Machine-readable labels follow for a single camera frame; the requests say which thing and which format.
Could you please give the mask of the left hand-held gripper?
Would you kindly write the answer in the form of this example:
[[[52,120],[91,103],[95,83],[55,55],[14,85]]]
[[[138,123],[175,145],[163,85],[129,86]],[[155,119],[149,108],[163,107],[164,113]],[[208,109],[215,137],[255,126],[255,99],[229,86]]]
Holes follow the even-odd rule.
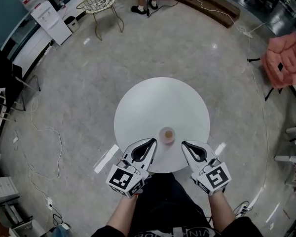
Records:
[[[148,168],[153,161],[156,148],[155,138],[142,139],[129,145],[123,158],[112,166],[106,184],[125,197],[133,197],[149,177]]]

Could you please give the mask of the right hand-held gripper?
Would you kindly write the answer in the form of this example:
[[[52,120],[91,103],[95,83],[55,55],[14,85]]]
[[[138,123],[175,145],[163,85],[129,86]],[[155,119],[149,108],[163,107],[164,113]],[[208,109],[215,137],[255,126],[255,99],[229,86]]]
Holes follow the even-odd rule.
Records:
[[[230,173],[219,157],[214,157],[212,148],[200,141],[183,141],[182,151],[192,169],[191,179],[207,195],[222,191],[231,181]]]

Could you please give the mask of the person's left forearm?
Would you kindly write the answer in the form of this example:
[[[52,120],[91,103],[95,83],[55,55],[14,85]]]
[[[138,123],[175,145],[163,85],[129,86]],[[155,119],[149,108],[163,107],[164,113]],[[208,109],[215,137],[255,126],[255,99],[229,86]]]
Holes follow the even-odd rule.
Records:
[[[132,198],[122,197],[112,216],[107,222],[107,225],[119,230],[126,237],[129,234],[135,207],[137,195]]]

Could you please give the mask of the person's right forearm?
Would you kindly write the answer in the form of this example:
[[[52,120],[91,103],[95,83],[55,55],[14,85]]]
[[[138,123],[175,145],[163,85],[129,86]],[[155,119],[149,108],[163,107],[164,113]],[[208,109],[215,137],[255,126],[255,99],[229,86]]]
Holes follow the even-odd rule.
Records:
[[[220,234],[236,220],[236,217],[222,191],[208,197],[214,229]]]

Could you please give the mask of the round white table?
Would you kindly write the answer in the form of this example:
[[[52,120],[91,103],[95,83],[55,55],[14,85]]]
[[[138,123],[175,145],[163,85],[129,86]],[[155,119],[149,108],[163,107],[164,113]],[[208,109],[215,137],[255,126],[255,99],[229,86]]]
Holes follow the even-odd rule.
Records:
[[[159,139],[159,131],[164,127],[175,131],[171,145]],[[182,141],[207,143],[209,112],[202,97],[188,84],[173,78],[151,78],[133,86],[123,96],[115,112],[114,133],[122,152],[139,140],[155,138],[157,148],[148,170],[175,172],[188,165]]]

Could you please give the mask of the black trousers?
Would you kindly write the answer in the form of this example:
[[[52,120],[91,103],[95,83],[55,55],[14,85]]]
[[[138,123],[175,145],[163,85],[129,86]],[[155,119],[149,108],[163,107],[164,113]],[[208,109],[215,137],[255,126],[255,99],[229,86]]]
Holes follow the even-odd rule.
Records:
[[[155,173],[138,195],[129,236],[176,227],[209,228],[210,225],[203,210],[172,173]]]

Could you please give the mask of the black printed t-shirt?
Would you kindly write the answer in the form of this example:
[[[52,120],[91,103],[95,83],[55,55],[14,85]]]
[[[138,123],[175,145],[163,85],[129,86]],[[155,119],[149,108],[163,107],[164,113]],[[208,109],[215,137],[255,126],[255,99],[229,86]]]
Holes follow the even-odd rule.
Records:
[[[211,227],[176,227],[139,232],[129,237],[263,237],[250,218],[237,218],[220,234]]]

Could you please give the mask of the white metal rack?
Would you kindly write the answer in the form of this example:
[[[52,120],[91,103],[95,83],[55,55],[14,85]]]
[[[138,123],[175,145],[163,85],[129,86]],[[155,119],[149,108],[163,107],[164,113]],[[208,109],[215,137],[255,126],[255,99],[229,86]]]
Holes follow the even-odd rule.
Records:
[[[296,163],[296,126],[287,128],[285,135],[288,139],[284,149],[274,156],[278,162]]]

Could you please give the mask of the pink padded chair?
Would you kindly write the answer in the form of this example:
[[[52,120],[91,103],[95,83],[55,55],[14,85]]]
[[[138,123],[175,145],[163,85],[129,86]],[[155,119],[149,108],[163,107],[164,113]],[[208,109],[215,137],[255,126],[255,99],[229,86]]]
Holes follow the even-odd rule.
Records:
[[[274,89],[281,91],[287,86],[296,85],[296,32],[271,38],[260,60],[271,83],[265,100]],[[279,63],[284,66],[282,71],[278,69]]]

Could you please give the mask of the white open box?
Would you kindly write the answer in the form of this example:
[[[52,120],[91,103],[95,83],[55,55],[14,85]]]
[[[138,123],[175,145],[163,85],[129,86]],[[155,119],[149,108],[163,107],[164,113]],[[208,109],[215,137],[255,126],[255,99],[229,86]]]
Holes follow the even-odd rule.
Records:
[[[9,229],[9,237],[42,237],[45,234],[46,230],[35,219]]]

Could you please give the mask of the white drawer cabinet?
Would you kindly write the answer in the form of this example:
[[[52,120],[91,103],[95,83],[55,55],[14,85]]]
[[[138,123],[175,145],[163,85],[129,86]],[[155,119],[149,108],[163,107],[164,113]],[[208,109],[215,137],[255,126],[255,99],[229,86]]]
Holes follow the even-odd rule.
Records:
[[[11,177],[0,177],[0,202],[15,198],[19,195]]]

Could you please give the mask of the white trash bin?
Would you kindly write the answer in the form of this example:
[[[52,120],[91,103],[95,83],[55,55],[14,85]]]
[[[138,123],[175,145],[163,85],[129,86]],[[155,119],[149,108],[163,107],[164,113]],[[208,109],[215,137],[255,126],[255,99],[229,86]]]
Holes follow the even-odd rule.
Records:
[[[80,27],[77,19],[74,16],[69,16],[66,18],[64,23],[68,26],[72,33],[76,32]]]

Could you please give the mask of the brown wooden step platform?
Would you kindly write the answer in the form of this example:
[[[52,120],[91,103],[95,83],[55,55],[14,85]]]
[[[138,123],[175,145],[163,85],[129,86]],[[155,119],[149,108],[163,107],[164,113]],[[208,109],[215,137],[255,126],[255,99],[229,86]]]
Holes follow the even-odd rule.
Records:
[[[230,28],[240,16],[240,9],[226,0],[175,0]]]

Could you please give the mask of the black office chair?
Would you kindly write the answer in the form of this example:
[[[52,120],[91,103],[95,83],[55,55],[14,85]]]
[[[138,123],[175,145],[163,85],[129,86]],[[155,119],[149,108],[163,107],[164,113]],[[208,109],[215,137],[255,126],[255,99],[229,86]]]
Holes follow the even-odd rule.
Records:
[[[22,68],[14,65],[0,50],[0,106],[6,107],[7,111],[25,111],[24,87],[41,91],[38,82],[36,88],[26,83],[22,76]]]

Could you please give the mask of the white water dispenser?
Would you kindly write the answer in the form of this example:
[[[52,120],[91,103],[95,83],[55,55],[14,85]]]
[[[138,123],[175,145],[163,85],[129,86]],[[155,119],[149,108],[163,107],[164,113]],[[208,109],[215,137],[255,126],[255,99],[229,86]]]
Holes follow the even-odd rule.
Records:
[[[31,16],[58,44],[62,45],[72,32],[49,1],[38,4],[31,12]]]

